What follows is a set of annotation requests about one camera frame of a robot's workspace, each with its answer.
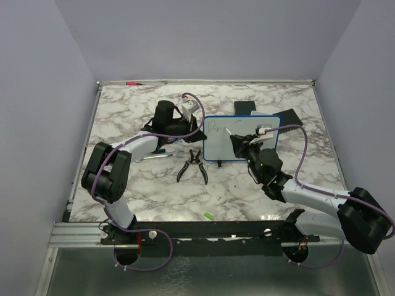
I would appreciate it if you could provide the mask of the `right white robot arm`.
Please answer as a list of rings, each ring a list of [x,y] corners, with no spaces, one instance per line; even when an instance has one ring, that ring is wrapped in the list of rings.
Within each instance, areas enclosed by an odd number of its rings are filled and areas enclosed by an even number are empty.
[[[347,240],[355,249],[374,254],[383,240],[394,236],[394,220],[374,197],[361,187],[352,191],[329,190],[297,180],[282,171],[283,162],[275,149],[263,149],[259,136],[230,136],[235,157],[247,162],[247,171],[267,197],[283,203],[317,210],[301,212],[283,226],[290,241],[304,235]]]

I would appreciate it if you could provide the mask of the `blue framed whiteboard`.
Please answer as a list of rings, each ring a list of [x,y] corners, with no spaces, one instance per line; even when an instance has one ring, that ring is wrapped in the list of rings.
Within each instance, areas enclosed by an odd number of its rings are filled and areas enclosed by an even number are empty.
[[[208,162],[240,161],[243,144],[260,149],[277,147],[281,118],[276,115],[208,115],[204,118],[203,159]]]

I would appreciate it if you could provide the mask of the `green marker cap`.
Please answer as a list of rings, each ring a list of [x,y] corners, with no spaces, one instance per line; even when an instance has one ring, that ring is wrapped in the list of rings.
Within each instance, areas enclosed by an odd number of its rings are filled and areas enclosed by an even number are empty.
[[[205,212],[204,216],[205,216],[206,218],[212,220],[212,221],[215,219],[215,218],[214,218],[210,213],[208,213],[208,212]]]

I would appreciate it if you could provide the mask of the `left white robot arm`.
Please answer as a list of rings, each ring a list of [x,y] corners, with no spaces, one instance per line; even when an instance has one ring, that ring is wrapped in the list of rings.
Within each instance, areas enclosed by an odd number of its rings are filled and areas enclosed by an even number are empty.
[[[186,143],[207,139],[194,116],[194,112],[203,112],[204,108],[198,99],[192,101],[190,97],[190,93],[183,95],[180,108],[171,101],[159,101],[154,116],[131,139],[115,144],[99,142],[94,146],[81,186],[102,205],[120,242],[130,243],[136,236],[136,215],[123,196],[130,165],[178,139]]]

